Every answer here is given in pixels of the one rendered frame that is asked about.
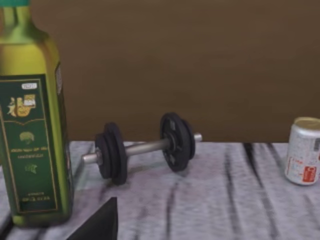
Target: marble surface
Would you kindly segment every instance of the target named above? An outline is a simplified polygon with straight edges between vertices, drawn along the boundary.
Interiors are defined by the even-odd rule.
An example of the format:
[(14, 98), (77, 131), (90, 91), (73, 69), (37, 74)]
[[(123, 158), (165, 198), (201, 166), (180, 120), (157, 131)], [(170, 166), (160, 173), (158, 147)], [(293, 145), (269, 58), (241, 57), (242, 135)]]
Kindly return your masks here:
[[(320, 236), (320, 183), (299, 186), (283, 174), (285, 143), (197, 145), (186, 171), (173, 173), (160, 151), (133, 156), (125, 185), (100, 177), (72, 142), (74, 214), (48, 229), (13, 228), (8, 240), (63, 240), (117, 197), (119, 240), (314, 240)], [(9, 215), (0, 172), (0, 224)]]

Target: white can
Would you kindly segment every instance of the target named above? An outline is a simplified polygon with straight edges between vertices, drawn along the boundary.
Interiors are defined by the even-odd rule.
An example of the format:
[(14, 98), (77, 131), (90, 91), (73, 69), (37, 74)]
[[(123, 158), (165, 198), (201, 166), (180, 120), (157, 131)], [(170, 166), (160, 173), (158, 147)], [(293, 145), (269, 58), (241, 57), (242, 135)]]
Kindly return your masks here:
[(293, 183), (312, 185), (320, 173), (320, 119), (299, 117), (291, 126), (285, 176)]

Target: bottle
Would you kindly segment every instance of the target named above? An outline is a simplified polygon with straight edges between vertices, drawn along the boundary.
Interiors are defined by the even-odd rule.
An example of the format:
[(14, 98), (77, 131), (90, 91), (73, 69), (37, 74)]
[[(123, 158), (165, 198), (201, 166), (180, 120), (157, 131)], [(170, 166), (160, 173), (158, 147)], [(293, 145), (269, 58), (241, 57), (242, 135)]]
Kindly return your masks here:
[(0, 159), (12, 221), (67, 221), (74, 190), (59, 53), (30, 0), (0, 0)]

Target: weight plate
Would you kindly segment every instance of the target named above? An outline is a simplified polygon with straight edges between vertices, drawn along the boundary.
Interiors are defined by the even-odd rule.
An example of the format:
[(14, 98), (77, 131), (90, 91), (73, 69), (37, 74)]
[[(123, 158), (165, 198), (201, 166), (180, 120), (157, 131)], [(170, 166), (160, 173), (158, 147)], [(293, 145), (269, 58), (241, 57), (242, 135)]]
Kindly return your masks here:
[(113, 136), (114, 143), (116, 146), (115, 150), (117, 150), (118, 155), (118, 172), (117, 175), (112, 179), (112, 181), (116, 185), (123, 185), (126, 183), (128, 176), (128, 157), (126, 154), (126, 148), (124, 145), (122, 134), (118, 126), (113, 122), (107, 125), (107, 131)]
[(113, 179), (117, 176), (119, 168), (117, 165), (118, 160), (118, 154), (116, 150), (115, 140), (113, 139), (113, 136), (108, 132), (104, 131), (103, 133), (104, 139), (107, 143), (108, 150), (109, 150), (109, 157), (110, 157), (110, 178)]
[(191, 125), (186, 120), (182, 120), (182, 122), (184, 123), (184, 125), (188, 131), (189, 138), (190, 138), (190, 158), (189, 158), (189, 160), (191, 160), (195, 157), (195, 154), (196, 154), (196, 141), (195, 141), (194, 131), (192, 130)]
[(174, 112), (165, 114), (160, 121), (161, 139), (169, 138), (174, 147), (163, 151), (165, 160), (172, 171), (179, 172), (187, 168), (191, 153), (189, 130), (183, 120)]
[(111, 177), (110, 156), (103, 134), (97, 134), (95, 136), (95, 147), (101, 151), (102, 155), (102, 164), (99, 165), (100, 174), (104, 179), (109, 179)]

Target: brown background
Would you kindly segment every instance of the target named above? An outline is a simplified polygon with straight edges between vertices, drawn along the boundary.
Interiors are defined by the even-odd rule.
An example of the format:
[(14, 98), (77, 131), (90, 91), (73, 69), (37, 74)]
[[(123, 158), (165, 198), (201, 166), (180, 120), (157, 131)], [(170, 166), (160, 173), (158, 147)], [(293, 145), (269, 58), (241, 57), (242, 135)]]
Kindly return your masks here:
[(159, 135), (165, 112), (206, 141), (287, 141), (320, 117), (319, 0), (32, 0), (57, 42), (69, 134), (115, 121)]

